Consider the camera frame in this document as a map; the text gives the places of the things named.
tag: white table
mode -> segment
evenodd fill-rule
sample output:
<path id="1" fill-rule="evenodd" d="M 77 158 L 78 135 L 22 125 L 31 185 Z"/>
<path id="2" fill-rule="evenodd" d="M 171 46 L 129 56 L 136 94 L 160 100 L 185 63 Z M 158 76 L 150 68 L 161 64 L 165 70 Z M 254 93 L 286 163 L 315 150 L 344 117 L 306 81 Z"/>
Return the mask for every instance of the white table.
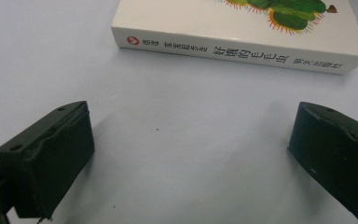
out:
<path id="1" fill-rule="evenodd" d="M 0 146 L 60 105 L 89 102 L 96 151 L 53 224 L 358 223 L 286 149 L 301 101 L 358 120 L 358 68 L 118 49 L 117 6 L 0 1 Z"/>

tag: screw hole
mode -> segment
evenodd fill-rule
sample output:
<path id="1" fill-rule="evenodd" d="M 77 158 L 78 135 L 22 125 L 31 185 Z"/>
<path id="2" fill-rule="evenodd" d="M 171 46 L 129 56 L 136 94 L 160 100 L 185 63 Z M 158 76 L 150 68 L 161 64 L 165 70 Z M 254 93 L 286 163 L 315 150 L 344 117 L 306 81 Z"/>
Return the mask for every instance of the screw hole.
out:
<path id="1" fill-rule="evenodd" d="M 16 145 L 16 146 L 14 146 L 14 147 L 11 147 L 9 150 L 10 150 L 10 151 L 17 151 L 17 150 L 19 150 L 20 148 L 22 148 L 22 145 Z"/>

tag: circular logo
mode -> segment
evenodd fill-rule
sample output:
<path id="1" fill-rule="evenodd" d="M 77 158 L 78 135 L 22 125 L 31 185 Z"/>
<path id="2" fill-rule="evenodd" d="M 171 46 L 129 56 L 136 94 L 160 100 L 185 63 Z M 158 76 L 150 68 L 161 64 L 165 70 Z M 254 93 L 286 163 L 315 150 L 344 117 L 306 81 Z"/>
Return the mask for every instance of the circular logo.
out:
<path id="1" fill-rule="evenodd" d="M 136 38 L 135 36 L 127 37 L 127 42 L 129 42 L 129 44 L 132 44 L 132 45 L 139 45 L 139 39 Z"/>

